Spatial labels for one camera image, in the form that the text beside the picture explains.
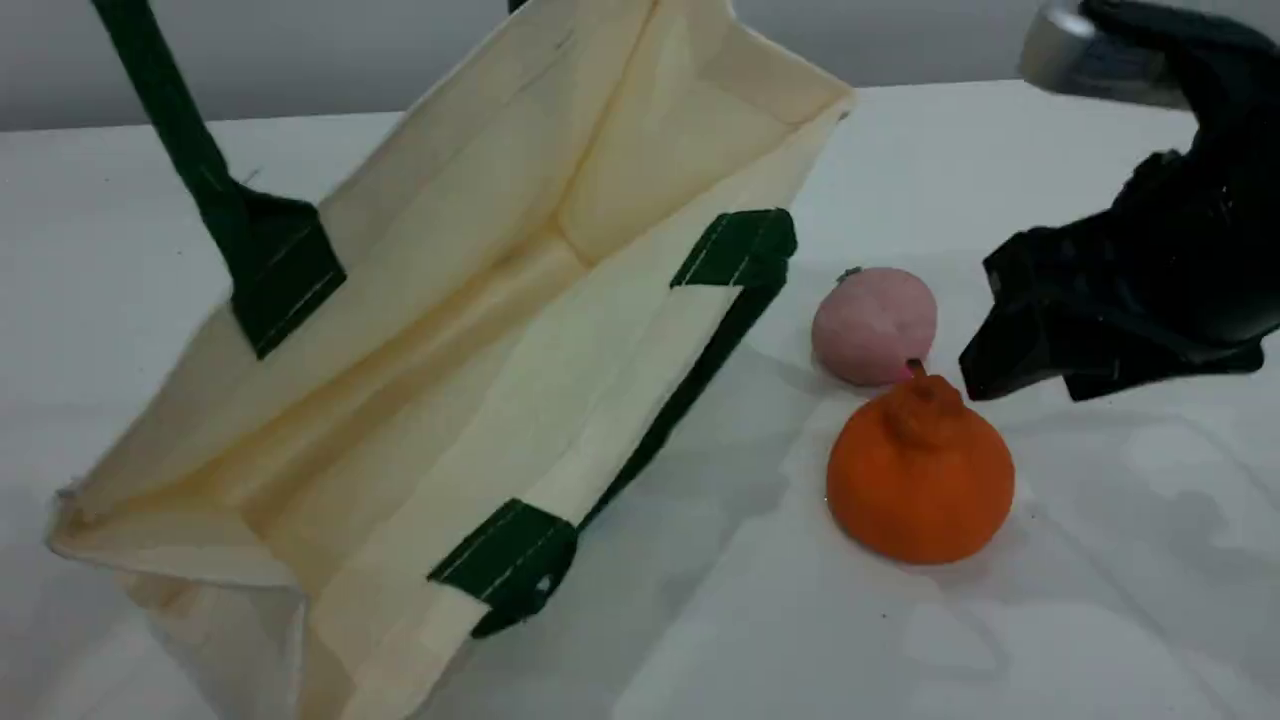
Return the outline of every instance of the orange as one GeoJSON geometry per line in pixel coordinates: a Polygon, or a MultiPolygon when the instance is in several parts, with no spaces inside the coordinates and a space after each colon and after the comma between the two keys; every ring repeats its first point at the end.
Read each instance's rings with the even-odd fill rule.
{"type": "Polygon", "coordinates": [[[969,557],[1012,503],[1005,441],[940,375],[918,374],[861,406],[827,465],[827,505],[840,527],[901,562],[969,557]]]}

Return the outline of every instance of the pink fruit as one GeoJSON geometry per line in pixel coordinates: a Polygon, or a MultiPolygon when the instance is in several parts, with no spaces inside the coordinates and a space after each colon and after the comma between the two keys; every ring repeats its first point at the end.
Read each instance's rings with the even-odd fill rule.
{"type": "Polygon", "coordinates": [[[837,378],[858,386],[909,379],[908,360],[924,360],[938,328],[938,304],[905,270],[852,270],[818,306],[813,350],[837,378]]]}

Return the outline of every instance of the fabric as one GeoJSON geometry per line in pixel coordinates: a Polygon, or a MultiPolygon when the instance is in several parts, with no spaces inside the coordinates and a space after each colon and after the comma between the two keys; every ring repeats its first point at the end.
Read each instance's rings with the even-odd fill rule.
{"type": "Polygon", "coordinates": [[[707,228],[672,278],[672,287],[735,286],[744,291],[581,527],[509,500],[428,575],[493,607],[472,637],[488,637],[547,605],[570,570],[580,529],[662,450],[676,424],[786,284],[787,261],[795,250],[795,224],[782,209],[726,213],[707,228]]]}
{"type": "Polygon", "coordinates": [[[543,609],[573,562],[572,524],[520,500],[506,505],[456,547],[429,580],[493,607],[471,632],[483,638],[543,609]]]}
{"type": "Polygon", "coordinates": [[[547,602],[776,295],[790,217],[741,210],[790,204],[850,101],[724,0],[529,3],[319,204],[346,281],[262,359],[215,309],[50,546],[159,579],[228,717],[406,716],[547,602]],[[239,673],[259,592],[303,616],[239,673]]]}
{"type": "Polygon", "coordinates": [[[232,307],[259,359],[346,279],[316,209],[236,182],[147,0],[93,0],[174,169],[232,275],[232,307]]]}

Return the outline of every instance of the green bag handle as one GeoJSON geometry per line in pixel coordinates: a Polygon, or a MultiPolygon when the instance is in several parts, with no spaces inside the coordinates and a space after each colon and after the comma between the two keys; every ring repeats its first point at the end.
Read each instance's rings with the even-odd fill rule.
{"type": "Polygon", "coordinates": [[[209,133],[147,0],[93,0],[232,277],[232,310],[265,357],[347,279],[315,206],[244,187],[209,133]]]}

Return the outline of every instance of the white tabletop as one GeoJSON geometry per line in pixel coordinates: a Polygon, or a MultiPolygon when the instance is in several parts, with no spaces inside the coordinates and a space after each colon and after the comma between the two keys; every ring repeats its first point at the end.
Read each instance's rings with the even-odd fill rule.
{"type": "MultiPolygon", "coordinates": [[[[215,124],[237,177],[317,200],[394,115],[215,124]]],[[[991,305],[982,258],[1103,208],[1188,115],[1016,82],[868,90],[794,206],[791,283],[530,623],[472,643],[428,719],[1280,716],[1280,365],[978,409],[1018,500],[943,569],[846,541],[826,454],[864,396],[808,322],[851,265],[941,302],[931,369],[991,305]]],[[[212,717],[101,573],[40,546],[46,498],[145,404],[228,290],[147,128],[0,135],[0,712],[212,717]]]]}

